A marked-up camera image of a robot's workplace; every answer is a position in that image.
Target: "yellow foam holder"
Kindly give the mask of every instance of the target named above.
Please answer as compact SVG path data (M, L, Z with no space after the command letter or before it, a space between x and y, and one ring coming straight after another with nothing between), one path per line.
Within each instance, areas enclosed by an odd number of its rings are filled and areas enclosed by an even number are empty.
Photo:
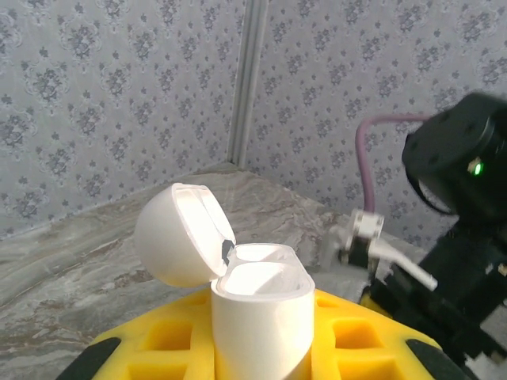
M101 334L121 343L93 380L213 380L210 290L199 291ZM406 345L426 335L355 303L315 293L312 380L431 380Z

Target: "open case lid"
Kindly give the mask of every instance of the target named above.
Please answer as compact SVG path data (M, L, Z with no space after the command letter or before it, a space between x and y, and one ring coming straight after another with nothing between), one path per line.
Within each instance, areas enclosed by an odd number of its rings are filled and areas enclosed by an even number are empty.
M176 183L141 211L135 249L153 277L174 287L195 287L225 275L223 243L236 238L206 186Z

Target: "wall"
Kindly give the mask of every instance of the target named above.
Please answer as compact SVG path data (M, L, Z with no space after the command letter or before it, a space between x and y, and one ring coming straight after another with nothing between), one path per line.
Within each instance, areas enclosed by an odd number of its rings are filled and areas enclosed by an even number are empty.
M242 0L5 0L9 236L226 158Z
M365 116L434 113L473 89L507 85L503 0L270 2L246 162L339 211L362 207L354 133ZM406 182L401 152L417 126L368 136L385 229L428 246L451 222Z

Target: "black rubber edge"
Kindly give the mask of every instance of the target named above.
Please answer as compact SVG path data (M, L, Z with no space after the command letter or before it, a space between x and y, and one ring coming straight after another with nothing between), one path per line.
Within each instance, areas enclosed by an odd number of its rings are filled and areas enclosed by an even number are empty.
M407 340L406 345L435 380L472 380L439 348L417 339Z
M108 338L85 348L56 380L92 380L120 343L120 338Z

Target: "marble surface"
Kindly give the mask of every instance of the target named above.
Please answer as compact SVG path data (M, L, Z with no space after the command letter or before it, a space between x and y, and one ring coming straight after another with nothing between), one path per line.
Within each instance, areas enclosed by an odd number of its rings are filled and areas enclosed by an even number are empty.
M345 226L346 215L228 164L179 181L214 192L238 243L290 245L317 288L354 301L359 297L364 273L319 255L324 233ZM137 215L166 186L2 243L1 379L53 379L98 334L195 291L153 279L135 254ZM385 238L414 260L425 254Z

